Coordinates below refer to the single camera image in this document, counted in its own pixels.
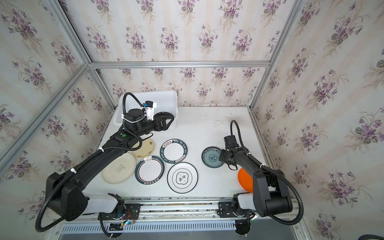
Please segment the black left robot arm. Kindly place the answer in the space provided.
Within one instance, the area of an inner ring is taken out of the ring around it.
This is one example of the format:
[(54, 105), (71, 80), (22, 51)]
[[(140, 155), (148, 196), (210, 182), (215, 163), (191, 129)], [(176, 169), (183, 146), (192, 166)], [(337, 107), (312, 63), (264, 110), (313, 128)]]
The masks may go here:
[(40, 217), (46, 209), (54, 211), (61, 220), (66, 221), (72, 221), (84, 214), (89, 200), (83, 190), (91, 180), (112, 161), (128, 151), (134, 151), (134, 145), (139, 143), (143, 135), (166, 131), (175, 119), (171, 113), (160, 112), (154, 115), (153, 120), (131, 123), (130, 120), (138, 113), (139, 109), (129, 110), (125, 115), (128, 119), (119, 130), (110, 136), (100, 150), (96, 150), (74, 169), (62, 174), (53, 173), (47, 178), (45, 203), (39, 212)]

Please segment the teal blue floral plate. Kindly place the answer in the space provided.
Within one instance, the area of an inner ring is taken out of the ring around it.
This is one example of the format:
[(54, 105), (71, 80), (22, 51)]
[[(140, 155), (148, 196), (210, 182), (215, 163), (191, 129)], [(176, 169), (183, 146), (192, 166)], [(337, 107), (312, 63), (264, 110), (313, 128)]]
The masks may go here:
[(202, 152), (203, 163), (212, 169), (220, 168), (224, 163), (219, 160), (221, 149), (217, 147), (208, 147)]

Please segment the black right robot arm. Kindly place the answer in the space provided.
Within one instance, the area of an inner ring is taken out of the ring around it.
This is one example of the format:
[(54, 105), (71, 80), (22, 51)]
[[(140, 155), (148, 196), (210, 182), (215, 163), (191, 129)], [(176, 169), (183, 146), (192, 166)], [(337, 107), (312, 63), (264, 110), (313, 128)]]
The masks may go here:
[(224, 137), (225, 149), (219, 160), (228, 166), (241, 166), (252, 178), (253, 192), (235, 194), (234, 213), (244, 215), (246, 211), (256, 212), (261, 217), (289, 213), (293, 210), (288, 186), (272, 170), (262, 164), (248, 151), (238, 145), (234, 135)]

